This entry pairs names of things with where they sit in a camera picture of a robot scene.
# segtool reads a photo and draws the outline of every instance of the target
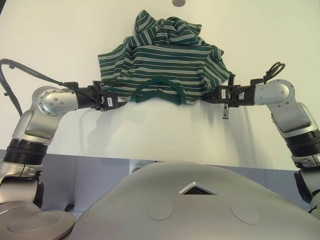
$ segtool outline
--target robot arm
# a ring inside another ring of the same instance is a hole
[[[223,103],[224,119],[229,107],[266,105],[270,109],[273,123],[300,168],[294,174],[298,191],[312,210],[318,208],[312,214],[320,219],[320,131],[308,108],[296,101],[294,86],[280,79],[250,86],[220,85],[202,100]]]
[[[40,87],[33,93],[31,107],[20,117],[0,161],[0,204],[28,201],[39,203],[40,207],[42,160],[66,113],[83,108],[104,112],[126,104],[118,102],[115,93],[105,91],[103,82],[94,81],[93,85],[84,88],[78,88],[75,83],[70,85],[85,95],[73,89],[52,86]]]

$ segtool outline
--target fabric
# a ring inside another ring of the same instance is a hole
[[[136,35],[98,56],[106,89],[137,103],[156,97],[178,105],[197,102],[232,74],[224,52],[198,36],[201,27],[177,17],[156,21],[143,10]]]

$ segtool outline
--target green striped shirt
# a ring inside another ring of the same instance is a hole
[[[177,17],[156,21],[145,10],[135,20],[135,35],[98,56],[108,91],[133,102],[161,98],[193,104],[230,74],[223,51],[198,35],[201,25]]]

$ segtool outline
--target white table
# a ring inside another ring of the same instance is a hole
[[[278,76],[292,82],[296,98],[320,123],[319,0],[9,0],[0,15],[0,58],[21,62],[58,81],[85,87],[100,80],[97,55],[108,53],[134,31],[138,13],[155,19],[177,16],[202,24],[200,36],[225,51],[223,60],[248,85],[275,62]],[[22,109],[46,82],[4,67]],[[0,95],[0,149],[19,119]],[[161,99],[128,103],[105,113],[82,109],[61,121],[51,154],[188,161],[212,165],[295,169],[265,106],[230,109],[199,102],[178,106]]]

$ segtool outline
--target black cable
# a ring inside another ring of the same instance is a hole
[[[266,84],[267,81],[270,79],[273,79],[275,76],[277,76],[284,68],[285,64],[277,61],[275,64],[270,67],[268,71],[265,72],[265,75],[262,78],[258,79],[251,79],[250,85],[257,85],[257,84]]]
[[[42,79],[44,81],[47,81],[47,82],[50,82],[50,83],[53,83],[53,84],[58,84],[59,86],[63,86],[63,87],[66,87],[68,89],[71,89],[77,93],[80,93],[94,101],[96,101],[96,99],[90,95],[87,95],[86,93],[82,92],[81,90],[79,90],[78,88],[74,87],[74,86],[70,86],[64,82],[61,82],[61,81],[56,81],[46,75],[43,75],[42,73],[40,72],[37,72],[35,70],[33,70],[32,68],[30,67],[27,67],[19,62],[16,62],[16,61],[13,61],[13,60],[9,60],[9,59],[1,59],[0,60],[0,84],[2,85],[2,87],[4,88],[5,90],[5,93],[4,95],[5,96],[9,96],[11,102],[13,103],[14,107],[16,108],[16,110],[18,111],[19,115],[21,116],[22,115],[22,110],[21,110],[21,107],[20,107],[20,104],[19,104],[19,101],[17,99],[17,97],[15,96],[15,94],[13,93],[10,85],[8,84],[8,82],[6,81],[5,79],[5,76],[3,74],[3,71],[2,71],[2,65],[9,65],[9,68],[11,69],[14,69],[14,68],[17,68],[27,74],[30,74],[38,79]]]

